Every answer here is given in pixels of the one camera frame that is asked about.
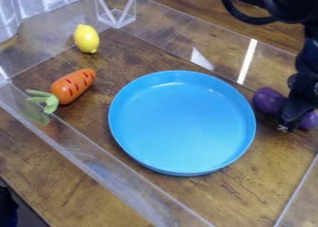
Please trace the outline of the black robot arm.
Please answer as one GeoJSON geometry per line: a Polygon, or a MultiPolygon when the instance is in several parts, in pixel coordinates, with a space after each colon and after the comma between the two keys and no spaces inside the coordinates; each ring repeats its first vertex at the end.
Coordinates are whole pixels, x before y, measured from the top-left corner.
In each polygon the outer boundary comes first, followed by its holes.
{"type": "Polygon", "coordinates": [[[296,74],[277,115],[277,128],[295,130],[305,113],[318,109],[318,0],[264,0],[272,17],[304,26],[304,45],[295,58],[296,74]]]}

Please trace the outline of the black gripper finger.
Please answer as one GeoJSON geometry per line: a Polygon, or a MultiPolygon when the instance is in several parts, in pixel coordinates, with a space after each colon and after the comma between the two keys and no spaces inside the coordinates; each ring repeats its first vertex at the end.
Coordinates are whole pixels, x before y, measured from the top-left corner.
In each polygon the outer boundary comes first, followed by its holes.
{"type": "Polygon", "coordinates": [[[318,98],[288,96],[277,113],[277,129],[289,132],[318,126],[318,98]]]}

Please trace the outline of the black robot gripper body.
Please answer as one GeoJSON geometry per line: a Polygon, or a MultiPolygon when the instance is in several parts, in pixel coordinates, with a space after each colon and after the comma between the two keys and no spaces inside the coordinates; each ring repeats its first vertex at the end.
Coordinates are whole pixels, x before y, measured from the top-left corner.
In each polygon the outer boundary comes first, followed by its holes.
{"type": "Polygon", "coordinates": [[[304,40],[295,70],[287,104],[292,108],[318,108],[318,41],[313,38],[304,40]]]}

